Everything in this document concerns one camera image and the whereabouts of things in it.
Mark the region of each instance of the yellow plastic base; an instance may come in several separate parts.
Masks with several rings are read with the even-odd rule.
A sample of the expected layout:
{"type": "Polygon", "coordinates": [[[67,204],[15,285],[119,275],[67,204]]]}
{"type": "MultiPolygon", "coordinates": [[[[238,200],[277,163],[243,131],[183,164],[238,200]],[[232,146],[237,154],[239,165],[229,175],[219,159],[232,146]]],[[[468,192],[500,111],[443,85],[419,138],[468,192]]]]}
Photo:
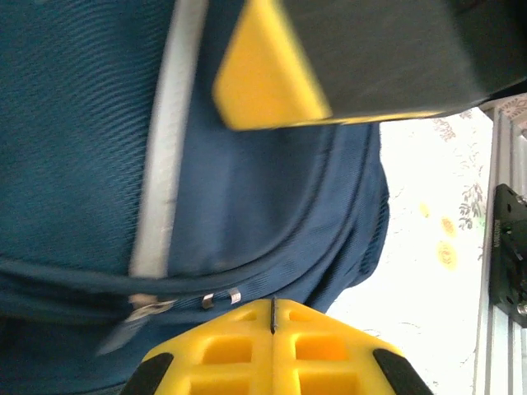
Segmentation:
{"type": "Polygon", "coordinates": [[[258,300],[153,349],[174,360],[156,395],[394,395],[372,355],[395,347],[313,309],[258,300]]]}

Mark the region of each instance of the backpack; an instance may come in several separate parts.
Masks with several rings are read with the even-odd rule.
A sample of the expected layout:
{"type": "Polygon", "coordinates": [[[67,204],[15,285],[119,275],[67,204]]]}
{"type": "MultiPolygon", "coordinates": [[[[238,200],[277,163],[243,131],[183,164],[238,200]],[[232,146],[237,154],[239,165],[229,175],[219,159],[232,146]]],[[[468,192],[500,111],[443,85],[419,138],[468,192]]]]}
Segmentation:
{"type": "Polygon", "coordinates": [[[117,393],[148,350],[231,308],[277,296],[324,312],[375,270],[389,217],[378,125],[222,123],[212,83],[242,4],[209,4],[167,273],[138,278],[174,2],[0,1],[0,393],[117,393]],[[140,325],[130,295],[159,301],[140,325]]]}

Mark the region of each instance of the gray strap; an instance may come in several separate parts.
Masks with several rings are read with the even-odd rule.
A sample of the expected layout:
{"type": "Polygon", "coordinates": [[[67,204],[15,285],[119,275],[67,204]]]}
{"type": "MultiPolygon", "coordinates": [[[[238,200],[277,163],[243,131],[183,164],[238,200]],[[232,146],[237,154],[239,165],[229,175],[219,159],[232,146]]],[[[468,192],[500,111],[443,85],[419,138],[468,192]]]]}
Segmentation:
{"type": "Polygon", "coordinates": [[[167,275],[184,132],[207,7],[208,0],[178,0],[174,7],[148,135],[131,277],[167,275]]]}

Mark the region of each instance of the zipper pull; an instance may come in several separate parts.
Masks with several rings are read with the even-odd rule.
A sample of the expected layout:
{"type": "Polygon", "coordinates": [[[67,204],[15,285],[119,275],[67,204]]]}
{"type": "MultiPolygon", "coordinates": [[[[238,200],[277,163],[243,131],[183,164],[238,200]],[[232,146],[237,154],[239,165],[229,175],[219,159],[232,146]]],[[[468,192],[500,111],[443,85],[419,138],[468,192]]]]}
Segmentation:
{"type": "Polygon", "coordinates": [[[120,323],[110,334],[109,336],[99,345],[97,350],[98,356],[103,356],[109,354],[115,350],[118,350],[130,340],[143,328],[148,321],[152,318],[152,315],[164,313],[174,306],[175,300],[167,300],[165,302],[157,301],[155,296],[151,295],[140,295],[141,297],[147,296],[148,298],[139,298],[147,299],[154,301],[154,303],[140,305],[137,301],[134,302],[135,310],[126,318],[122,323],[120,323]]]}

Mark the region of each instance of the black metal bracket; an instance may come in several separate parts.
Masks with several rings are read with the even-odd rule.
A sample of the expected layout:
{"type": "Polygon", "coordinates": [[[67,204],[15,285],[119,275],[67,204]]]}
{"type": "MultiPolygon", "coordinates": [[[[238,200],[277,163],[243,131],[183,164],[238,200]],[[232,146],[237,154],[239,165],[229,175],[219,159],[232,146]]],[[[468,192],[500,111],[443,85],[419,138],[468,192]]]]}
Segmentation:
{"type": "Polygon", "coordinates": [[[505,184],[493,208],[491,302],[527,328],[527,202],[505,184]]]}

